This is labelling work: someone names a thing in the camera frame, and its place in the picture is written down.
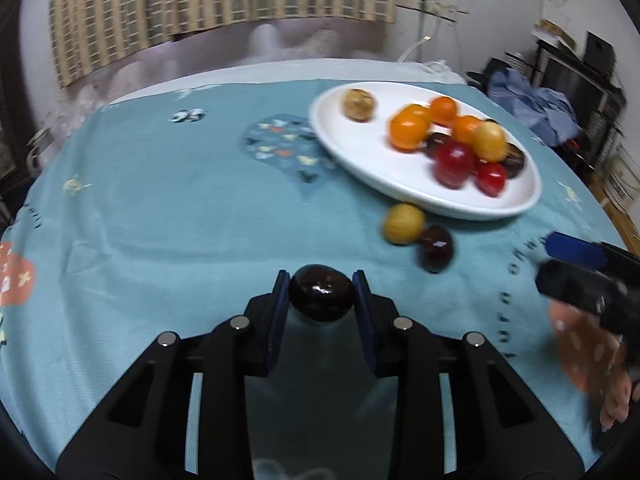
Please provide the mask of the person's right hand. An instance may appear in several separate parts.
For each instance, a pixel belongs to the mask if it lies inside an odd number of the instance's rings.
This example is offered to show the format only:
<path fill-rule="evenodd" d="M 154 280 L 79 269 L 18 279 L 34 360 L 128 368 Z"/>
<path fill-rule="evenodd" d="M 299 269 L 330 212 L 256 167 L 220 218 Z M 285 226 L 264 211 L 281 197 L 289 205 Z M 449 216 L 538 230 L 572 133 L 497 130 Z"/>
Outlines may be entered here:
<path fill-rule="evenodd" d="M 608 370 L 608 379 L 604 390 L 604 401 L 600 409 L 600 426 L 603 431 L 610 430 L 616 422 L 624 422 L 629 414 L 631 400 L 639 399 L 639 388 L 632 385 L 626 367 L 627 344 L 623 341 L 618 347 L 614 361 Z"/>

